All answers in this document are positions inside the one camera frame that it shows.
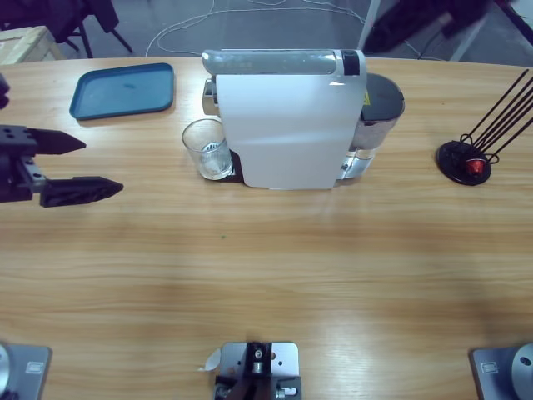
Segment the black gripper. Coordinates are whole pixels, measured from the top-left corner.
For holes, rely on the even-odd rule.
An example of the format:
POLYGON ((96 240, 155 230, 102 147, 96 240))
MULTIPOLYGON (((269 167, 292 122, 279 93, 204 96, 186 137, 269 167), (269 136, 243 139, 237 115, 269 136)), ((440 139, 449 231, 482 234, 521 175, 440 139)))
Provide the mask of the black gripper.
POLYGON ((1 126, 1 202, 21 202, 40 194, 45 208, 94 203, 123 190, 119 182, 104 177, 49 179, 34 162, 38 154, 60 155, 87 145, 58 130, 1 126))
POLYGON ((451 38, 485 16, 490 1, 397 1, 374 23, 364 44, 365 53, 389 52, 442 17, 441 32, 451 38))

